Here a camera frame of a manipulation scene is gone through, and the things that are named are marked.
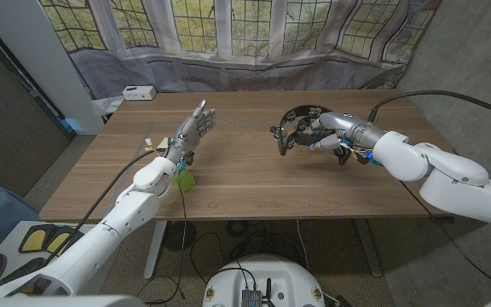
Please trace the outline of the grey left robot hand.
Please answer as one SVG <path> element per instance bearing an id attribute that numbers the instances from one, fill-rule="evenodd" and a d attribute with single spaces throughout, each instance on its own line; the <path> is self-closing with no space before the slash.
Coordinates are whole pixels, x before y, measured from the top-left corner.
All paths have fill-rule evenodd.
<path id="1" fill-rule="evenodd" d="M 175 137 L 165 151 L 165 157 L 173 163 L 182 159 L 190 161 L 201 138 L 215 127 L 217 112 L 215 109 L 205 110 L 205 104 L 203 100 L 176 130 Z"/>

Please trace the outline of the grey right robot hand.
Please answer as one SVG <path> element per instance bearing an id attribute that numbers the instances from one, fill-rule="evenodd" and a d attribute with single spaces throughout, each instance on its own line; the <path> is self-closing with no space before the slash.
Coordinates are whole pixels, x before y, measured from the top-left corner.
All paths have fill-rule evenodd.
<path id="1" fill-rule="evenodd" d="M 359 117 L 349 113 L 322 113 L 318 119 L 311 124 L 311 129 L 335 130 L 335 132 L 314 142 L 309 148 L 312 150 L 339 148 L 342 140 L 345 137 L 350 136 L 353 129 L 361 122 L 362 120 Z"/>

